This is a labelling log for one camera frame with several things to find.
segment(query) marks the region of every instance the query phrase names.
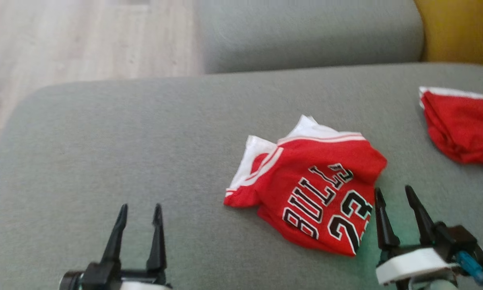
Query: folded red garment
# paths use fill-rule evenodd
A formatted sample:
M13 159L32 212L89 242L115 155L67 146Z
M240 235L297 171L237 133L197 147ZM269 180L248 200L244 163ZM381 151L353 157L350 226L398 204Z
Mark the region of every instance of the folded red garment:
M459 163L483 163L483 94L420 87L427 132Z
M356 255L386 159L360 133L303 116L277 144L249 136L224 204L258 215L300 246Z

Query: light wood floor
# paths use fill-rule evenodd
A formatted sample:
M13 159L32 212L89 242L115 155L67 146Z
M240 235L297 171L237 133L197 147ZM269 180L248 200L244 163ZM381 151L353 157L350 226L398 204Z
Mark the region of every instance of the light wood floor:
M195 0L0 0L0 134L38 88L201 73Z

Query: gray cushion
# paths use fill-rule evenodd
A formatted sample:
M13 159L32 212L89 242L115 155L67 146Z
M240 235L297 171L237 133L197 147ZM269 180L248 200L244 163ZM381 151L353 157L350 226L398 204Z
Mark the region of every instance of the gray cushion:
M483 166L427 136L420 85L483 92L483 67L413 64L49 87L23 101L0 143L0 289L49 289L101 257L120 205L122 262L144 267L163 205L168 279L192 289L381 289L374 220L355 259L291 244L255 209L223 206L247 135L285 136L300 114L362 132L396 233L418 240L411 184L435 220L483 247ZM465 280L466 289L475 289Z
M418 61L412 0L203 0L208 73Z

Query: blue cable connector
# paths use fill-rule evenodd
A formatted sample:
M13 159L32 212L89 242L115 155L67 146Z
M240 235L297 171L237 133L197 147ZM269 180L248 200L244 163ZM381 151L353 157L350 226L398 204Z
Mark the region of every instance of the blue cable connector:
M455 257L457 263L474 278L476 284L483 286L483 268L481 268L476 260L465 251L459 251Z

